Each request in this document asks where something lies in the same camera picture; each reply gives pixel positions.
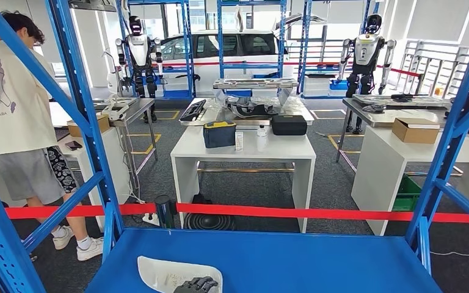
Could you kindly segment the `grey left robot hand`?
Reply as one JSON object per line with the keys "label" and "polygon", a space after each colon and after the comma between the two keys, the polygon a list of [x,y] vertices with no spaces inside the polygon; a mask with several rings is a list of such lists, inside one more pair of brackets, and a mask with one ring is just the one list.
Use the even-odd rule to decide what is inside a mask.
{"label": "grey left robot hand", "polygon": [[218,287],[218,282],[212,277],[194,277],[177,286],[174,293],[208,293],[212,288]]}

